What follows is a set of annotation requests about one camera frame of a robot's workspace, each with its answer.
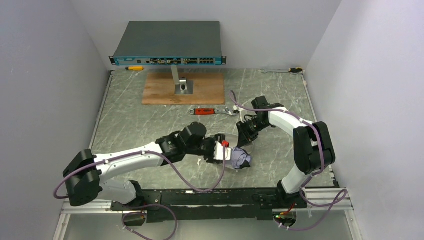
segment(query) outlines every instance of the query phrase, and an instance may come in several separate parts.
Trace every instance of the blue cloth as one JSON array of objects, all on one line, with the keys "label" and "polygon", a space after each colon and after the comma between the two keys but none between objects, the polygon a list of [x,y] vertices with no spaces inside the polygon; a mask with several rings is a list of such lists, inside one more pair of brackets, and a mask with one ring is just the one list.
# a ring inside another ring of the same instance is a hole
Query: blue cloth
[{"label": "blue cloth", "polygon": [[234,169],[249,168],[252,157],[242,148],[236,146],[232,149],[231,165]]}]

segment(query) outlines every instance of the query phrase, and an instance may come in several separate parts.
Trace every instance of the gray wall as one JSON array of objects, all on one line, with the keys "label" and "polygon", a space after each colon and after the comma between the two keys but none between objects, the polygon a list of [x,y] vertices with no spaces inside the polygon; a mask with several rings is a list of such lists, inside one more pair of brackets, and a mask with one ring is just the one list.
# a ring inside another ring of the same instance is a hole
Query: gray wall
[{"label": "gray wall", "polygon": [[129,21],[220,21],[226,67],[306,67],[340,1],[72,0],[110,69]]},{"label": "gray wall", "polygon": [[0,239],[48,240],[53,188],[88,147],[107,71],[68,0],[3,0],[0,31]]},{"label": "gray wall", "polygon": [[423,7],[342,1],[306,69],[364,239],[423,239]]}]

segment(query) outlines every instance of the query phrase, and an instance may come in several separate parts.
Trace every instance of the yellow screwdriver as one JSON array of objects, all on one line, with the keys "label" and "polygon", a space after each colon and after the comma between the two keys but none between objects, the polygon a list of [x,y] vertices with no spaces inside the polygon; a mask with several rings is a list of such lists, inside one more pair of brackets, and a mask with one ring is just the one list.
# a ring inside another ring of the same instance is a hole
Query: yellow screwdriver
[{"label": "yellow screwdriver", "polygon": [[133,70],[133,71],[142,71],[144,68],[142,66],[129,66],[125,68],[126,70]]}]

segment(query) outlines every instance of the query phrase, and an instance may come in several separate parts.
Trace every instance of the table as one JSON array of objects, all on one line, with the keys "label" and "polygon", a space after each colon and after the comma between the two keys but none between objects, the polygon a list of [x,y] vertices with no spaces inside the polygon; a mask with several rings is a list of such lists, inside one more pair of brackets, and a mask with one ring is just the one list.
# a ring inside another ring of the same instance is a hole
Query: table
[{"label": "table", "polygon": [[[152,69],[150,72],[170,72]],[[236,93],[239,103],[251,107],[251,101],[266,96],[269,103],[281,103],[306,120],[313,121],[313,111],[301,75],[261,73],[259,69],[180,69],[180,72],[223,73],[225,104],[232,108],[228,92]],[[148,71],[112,72],[104,106],[92,145],[94,154],[115,153],[144,146],[156,139],[180,131],[192,122],[207,128],[207,136],[218,133],[238,134],[238,117],[224,114],[194,116],[188,112],[198,105],[142,105],[143,89]],[[198,188],[208,188],[218,179],[222,166],[199,161],[199,156],[186,155],[175,166]],[[267,128],[254,142],[250,168],[227,168],[217,188],[275,187],[294,165],[293,139],[277,128]],[[139,169],[115,177],[116,180],[138,181],[143,189],[188,189],[171,167]],[[331,174],[326,169],[308,187],[333,187]]]}]

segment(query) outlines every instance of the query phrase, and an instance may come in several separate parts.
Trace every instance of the wooden board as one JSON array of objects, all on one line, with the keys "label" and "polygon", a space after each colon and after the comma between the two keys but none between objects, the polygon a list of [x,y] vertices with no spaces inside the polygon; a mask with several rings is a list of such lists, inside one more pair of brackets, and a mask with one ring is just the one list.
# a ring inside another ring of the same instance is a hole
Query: wooden board
[{"label": "wooden board", "polygon": [[194,82],[193,94],[175,95],[172,73],[148,73],[142,104],[223,105],[225,103],[222,73],[180,73],[179,76]]}]

